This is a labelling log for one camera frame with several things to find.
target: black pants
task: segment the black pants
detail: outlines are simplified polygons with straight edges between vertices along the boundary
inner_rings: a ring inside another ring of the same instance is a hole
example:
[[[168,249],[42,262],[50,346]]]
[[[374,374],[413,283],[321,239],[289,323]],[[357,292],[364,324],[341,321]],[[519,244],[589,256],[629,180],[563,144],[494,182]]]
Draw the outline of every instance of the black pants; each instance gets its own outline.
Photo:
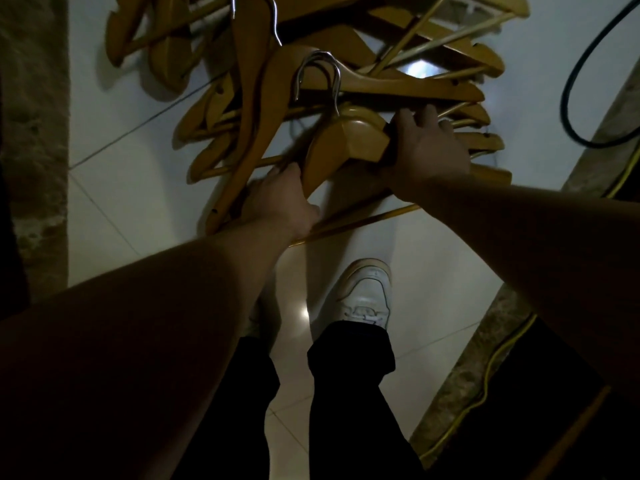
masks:
[[[387,332],[340,321],[308,352],[316,391],[309,424],[311,479],[423,478],[379,389],[396,368]],[[174,478],[269,478],[264,418],[280,382],[260,341],[240,339],[236,353]]]

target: silver hook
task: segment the silver hook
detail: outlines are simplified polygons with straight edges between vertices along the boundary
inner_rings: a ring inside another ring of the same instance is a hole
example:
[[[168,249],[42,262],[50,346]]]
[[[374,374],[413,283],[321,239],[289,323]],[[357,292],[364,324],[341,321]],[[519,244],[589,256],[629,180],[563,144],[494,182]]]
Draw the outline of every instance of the silver hook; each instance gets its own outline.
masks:
[[[338,96],[340,95],[340,86],[342,85],[342,74],[340,73],[340,65],[338,65],[338,60],[336,60],[331,52],[316,50],[315,52],[309,54],[304,61],[302,61],[302,64],[300,65],[300,68],[296,73],[293,101],[297,101],[300,98],[300,85],[302,85],[302,82],[305,79],[306,67],[316,61],[327,62],[333,67],[333,108],[335,110],[335,115],[340,116],[340,110],[338,110]]]
[[[231,20],[236,19],[236,0],[229,0],[231,3]],[[282,47],[282,40],[278,35],[278,4],[276,0],[267,0],[271,5],[271,31],[273,32],[273,37],[278,42],[278,45]]]

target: black cable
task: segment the black cable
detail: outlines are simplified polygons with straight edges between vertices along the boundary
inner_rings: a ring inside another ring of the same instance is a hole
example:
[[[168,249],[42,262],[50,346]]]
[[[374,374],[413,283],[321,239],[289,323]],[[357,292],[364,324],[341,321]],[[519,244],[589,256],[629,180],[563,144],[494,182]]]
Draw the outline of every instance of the black cable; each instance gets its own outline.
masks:
[[[590,46],[587,47],[587,50],[584,51],[583,55],[578,60],[578,63],[575,65],[573,70],[571,71],[571,75],[569,79],[566,81],[566,85],[564,86],[564,91],[562,92],[562,99],[560,99],[560,121],[562,121],[562,126],[564,127],[564,131],[566,131],[567,135],[574,140],[576,143],[586,146],[587,148],[611,148],[612,146],[618,146],[619,144],[624,144],[628,141],[631,141],[633,138],[640,136],[640,127],[631,131],[626,136],[614,139],[612,141],[607,141],[606,143],[594,143],[593,141],[589,141],[575,132],[573,127],[571,126],[571,122],[569,121],[569,96],[571,95],[571,91],[573,89],[573,85],[575,80],[578,78],[578,74],[582,70],[585,62],[587,62],[588,58],[591,56],[596,47],[602,42],[604,37],[609,35],[610,31],[612,31],[624,18],[631,13],[635,8],[640,5],[640,0],[631,0],[631,2],[625,6],[622,11],[616,15],[616,17],[606,26],[604,30],[601,31],[596,39],[591,42]]]

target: yellow cable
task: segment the yellow cable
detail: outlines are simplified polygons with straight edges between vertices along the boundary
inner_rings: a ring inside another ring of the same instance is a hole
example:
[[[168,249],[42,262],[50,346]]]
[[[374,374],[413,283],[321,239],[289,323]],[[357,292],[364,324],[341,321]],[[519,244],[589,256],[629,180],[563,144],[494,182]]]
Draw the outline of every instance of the yellow cable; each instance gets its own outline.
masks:
[[[638,147],[636,147],[636,150],[634,151],[633,155],[631,155],[631,158],[629,158],[629,161],[627,162],[627,165],[623,170],[622,174],[620,174],[618,181],[615,183],[615,185],[611,188],[610,191],[604,194],[604,198],[613,198],[617,195],[618,192],[620,192],[620,189],[622,188],[622,186],[624,186],[625,182],[631,175],[631,172],[636,167],[638,161],[640,161],[640,144],[638,145]],[[527,322],[519,332],[517,332],[512,338],[508,339],[501,346],[496,348],[496,350],[494,350],[494,352],[491,354],[491,357],[489,358],[489,362],[486,364],[486,367],[484,368],[482,397],[478,399],[476,402],[466,407],[465,409],[463,409],[462,412],[460,412],[460,414],[454,419],[453,423],[451,423],[451,426],[447,428],[447,430],[438,439],[438,441],[436,441],[436,443],[431,448],[429,448],[425,453],[422,453],[420,455],[420,460],[425,459],[426,457],[431,455],[433,452],[435,452],[438,448],[440,448],[440,446],[442,446],[444,441],[446,441],[446,439],[450,437],[451,434],[459,427],[460,423],[462,423],[463,419],[467,416],[467,414],[469,414],[469,412],[471,412],[472,410],[482,406],[486,402],[486,398],[487,396],[489,396],[489,375],[491,374],[491,369],[496,358],[505,350],[507,350],[509,347],[515,345],[515,343],[531,328],[531,326],[533,325],[533,323],[536,321],[537,318],[538,318],[538,315],[531,314],[527,319]]]

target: person's left hand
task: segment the person's left hand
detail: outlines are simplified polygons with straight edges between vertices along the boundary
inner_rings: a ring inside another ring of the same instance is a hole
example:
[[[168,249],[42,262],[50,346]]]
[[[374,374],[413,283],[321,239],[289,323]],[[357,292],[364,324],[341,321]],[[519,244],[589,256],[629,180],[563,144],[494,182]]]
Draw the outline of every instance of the person's left hand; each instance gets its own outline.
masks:
[[[254,183],[242,208],[242,222],[272,220],[291,233],[292,240],[306,237],[318,220],[320,208],[305,199],[300,167],[292,163],[282,172],[277,167]]]

